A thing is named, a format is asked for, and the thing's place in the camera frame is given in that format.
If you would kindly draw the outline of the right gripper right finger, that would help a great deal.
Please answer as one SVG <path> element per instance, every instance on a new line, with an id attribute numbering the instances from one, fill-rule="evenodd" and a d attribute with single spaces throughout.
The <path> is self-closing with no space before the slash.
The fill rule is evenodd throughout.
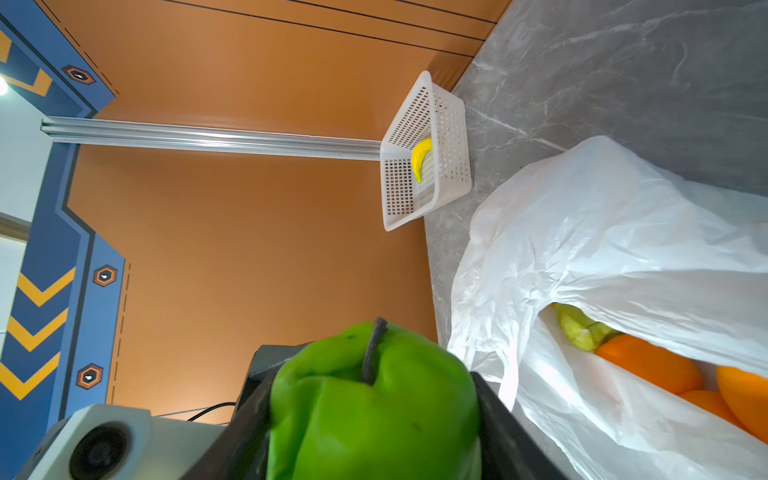
<path id="1" fill-rule="evenodd" d="M 477 372 L 482 480 L 566 480 Z"/>

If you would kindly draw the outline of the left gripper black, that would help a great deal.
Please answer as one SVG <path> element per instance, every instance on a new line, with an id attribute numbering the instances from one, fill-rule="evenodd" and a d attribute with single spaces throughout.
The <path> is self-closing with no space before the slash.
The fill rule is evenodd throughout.
<path id="1" fill-rule="evenodd" d="M 297 346 L 262 345 L 254 353 L 241 393 L 236 401 L 236 410 L 247 402 L 259 385 L 284 363 L 296 356 L 308 343 Z"/>

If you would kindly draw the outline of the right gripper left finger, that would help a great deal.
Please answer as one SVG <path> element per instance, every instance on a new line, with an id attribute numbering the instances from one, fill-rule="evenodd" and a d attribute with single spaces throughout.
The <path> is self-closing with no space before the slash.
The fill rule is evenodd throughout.
<path id="1" fill-rule="evenodd" d="M 270 395 L 279 366 L 263 374 L 229 425 L 182 479 L 266 479 Z"/>

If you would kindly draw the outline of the green apple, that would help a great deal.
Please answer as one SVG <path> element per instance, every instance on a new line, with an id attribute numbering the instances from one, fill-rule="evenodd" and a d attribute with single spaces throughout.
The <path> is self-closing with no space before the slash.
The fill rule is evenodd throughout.
<path id="1" fill-rule="evenodd" d="M 425 337 L 364 322 L 281 367 L 269 479 L 478 479 L 480 408 L 464 364 Z"/>

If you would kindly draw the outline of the white plastic bag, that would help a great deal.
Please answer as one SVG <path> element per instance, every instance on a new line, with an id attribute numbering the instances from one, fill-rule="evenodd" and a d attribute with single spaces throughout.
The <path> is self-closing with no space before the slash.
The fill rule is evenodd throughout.
<path id="1" fill-rule="evenodd" d="M 547 306 L 683 357 L 767 372 L 767 200 L 608 137 L 530 164 L 476 210 L 448 348 L 586 479 L 763 479 L 757 438 L 571 347 Z"/>

